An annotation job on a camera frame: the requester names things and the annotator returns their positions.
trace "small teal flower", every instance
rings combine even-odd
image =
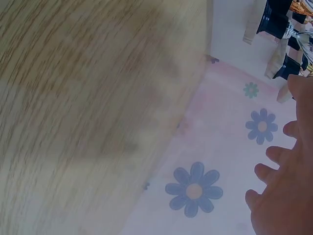
[[[253,82],[246,84],[246,87],[244,88],[245,96],[249,96],[250,99],[256,97],[257,93],[259,92],[259,89],[257,87],[258,85],[254,84]]]
[[[180,210],[185,206],[184,213],[188,218],[193,218],[198,213],[198,207],[206,213],[213,211],[214,206],[210,199],[220,199],[223,190],[212,186],[218,181],[220,174],[217,170],[204,173],[203,163],[193,163],[190,174],[182,167],[174,171],[174,178],[179,184],[169,183],[165,191],[170,195],[176,195],[171,202],[170,208]]]
[[[253,121],[246,122],[246,128],[251,130],[248,134],[249,140],[256,138],[257,144],[261,145],[266,139],[268,142],[273,140],[272,132],[278,130],[277,124],[273,123],[276,116],[269,114],[266,109],[261,109],[260,114],[257,111],[251,113]]]

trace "floral tablecloth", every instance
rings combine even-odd
[[[266,148],[295,143],[282,132],[295,102],[280,104],[277,93],[213,59],[121,235],[255,234],[245,192],[265,184],[254,166],[277,168]]]

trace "wooden table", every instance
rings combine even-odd
[[[0,234],[119,233],[201,80],[206,4],[0,1]]]

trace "chess piece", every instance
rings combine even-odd
[[[275,74],[273,79],[277,77],[282,77],[283,79],[287,80],[290,74],[303,76],[303,71],[307,69],[308,63],[308,59],[305,56],[302,57],[302,64],[299,64],[286,54],[282,67]]]

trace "finger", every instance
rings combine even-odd
[[[288,76],[288,89],[295,100],[298,100],[301,96],[306,80],[307,79],[303,76],[298,76],[294,74],[290,74]]]
[[[283,132],[286,136],[298,138],[299,136],[298,122],[291,121],[287,123],[283,128]]]
[[[281,165],[286,159],[291,150],[278,146],[268,147],[265,154],[266,156],[276,164]]]
[[[267,165],[260,163],[255,166],[254,172],[261,181],[263,181],[264,183],[268,185],[270,180],[275,175],[276,170],[268,167]]]
[[[258,194],[256,191],[252,189],[246,192],[246,204],[248,205],[250,210],[253,210],[259,198],[260,194]]]

